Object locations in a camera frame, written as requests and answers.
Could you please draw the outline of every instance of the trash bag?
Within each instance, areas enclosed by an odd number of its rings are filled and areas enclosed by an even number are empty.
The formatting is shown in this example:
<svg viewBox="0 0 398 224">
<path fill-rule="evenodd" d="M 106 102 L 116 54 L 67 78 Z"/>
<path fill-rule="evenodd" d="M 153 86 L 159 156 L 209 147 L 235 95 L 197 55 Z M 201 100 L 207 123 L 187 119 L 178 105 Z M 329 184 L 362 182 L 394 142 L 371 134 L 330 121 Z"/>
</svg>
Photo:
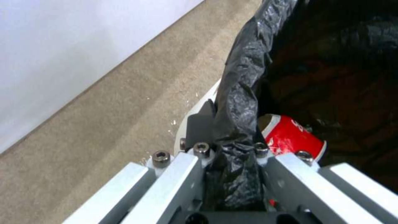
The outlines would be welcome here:
<svg viewBox="0 0 398 224">
<path fill-rule="evenodd" d="M 204 210 L 264 210 L 253 147 L 264 114 L 286 114 L 327 140 L 322 165 L 397 155 L 397 8 L 395 0 L 263 1 L 236 37 L 218 89 Z M 369 136 L 378 139 L 371 147 L 358 142 Z"/>
</svg>

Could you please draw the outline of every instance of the white metal bar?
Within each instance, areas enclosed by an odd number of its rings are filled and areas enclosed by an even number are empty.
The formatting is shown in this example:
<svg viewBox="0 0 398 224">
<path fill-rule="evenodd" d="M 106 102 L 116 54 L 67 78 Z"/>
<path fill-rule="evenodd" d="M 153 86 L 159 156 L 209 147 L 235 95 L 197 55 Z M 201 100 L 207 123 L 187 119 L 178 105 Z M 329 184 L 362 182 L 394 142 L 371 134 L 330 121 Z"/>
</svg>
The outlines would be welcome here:
<svg viewBox="0 0 398 224">
<path fill-rule="evenodd" d="M 292 153 L 269 159 L 266 187 L 287 210 L 308 208 L 322 223 L 380 223 Z"/>
<path fill-rule="evenodd" d="M 200 189 L 203 171 L 198 158 L 179 153 L 122 221 L 168 223 L 175 211 L 188 208 Z"/>
<path fill-rule="evenodd" d="M 155 179 L 154 170 L 129 163 L 69 216 L 64 224 L 117 223 Z"/>
<path fill-rule="evenodd" d="M 376 181 L 346 163 L 319 173 L 381 222 L 398 223 L 398 196 Z"/>
</svg>

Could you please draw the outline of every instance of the white wall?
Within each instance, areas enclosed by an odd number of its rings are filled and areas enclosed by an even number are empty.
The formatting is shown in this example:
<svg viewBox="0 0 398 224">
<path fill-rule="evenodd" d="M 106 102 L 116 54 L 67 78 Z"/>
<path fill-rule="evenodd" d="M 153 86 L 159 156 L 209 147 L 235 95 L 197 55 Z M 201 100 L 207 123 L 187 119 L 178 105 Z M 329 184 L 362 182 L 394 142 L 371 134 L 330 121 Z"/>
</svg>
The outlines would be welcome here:
<svg viewBox="0 0 398 224">
<path fill-rule="evenodd" d="M 202 1 L 0 1 L 0 153 Z"/>
</svg>

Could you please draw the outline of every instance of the beige carpet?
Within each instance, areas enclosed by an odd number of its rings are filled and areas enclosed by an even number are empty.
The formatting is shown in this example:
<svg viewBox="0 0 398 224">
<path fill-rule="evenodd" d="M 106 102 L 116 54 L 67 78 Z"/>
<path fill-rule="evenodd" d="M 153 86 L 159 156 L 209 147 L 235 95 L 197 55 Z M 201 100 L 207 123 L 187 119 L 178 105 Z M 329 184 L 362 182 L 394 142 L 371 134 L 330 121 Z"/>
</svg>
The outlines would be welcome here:
<svg viewBox="0 0 398 224">
<path fill-rule="evenodd" d="M 60 223 L 128 162 L 172 152 L 259 4 L 205 1 L 0 155 L 0 223 Z"/>
</svg>

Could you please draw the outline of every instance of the red soda can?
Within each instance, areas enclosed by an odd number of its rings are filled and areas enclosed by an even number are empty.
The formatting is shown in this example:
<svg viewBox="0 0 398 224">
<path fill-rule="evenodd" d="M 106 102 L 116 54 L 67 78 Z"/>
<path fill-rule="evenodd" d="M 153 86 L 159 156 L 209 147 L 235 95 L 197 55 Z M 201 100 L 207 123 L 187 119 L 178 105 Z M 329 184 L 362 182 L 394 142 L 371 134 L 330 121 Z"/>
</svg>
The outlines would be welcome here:
<svg viewBox="0 0 398 224">
<path fill-rule="evenodd" d="M 326 150 L 326 141 L 321 141 L 288 116 L 266 114 L 258 120 L 263 137 L 274 155 L 309 152 L 319 161 Z"/>
</svg>

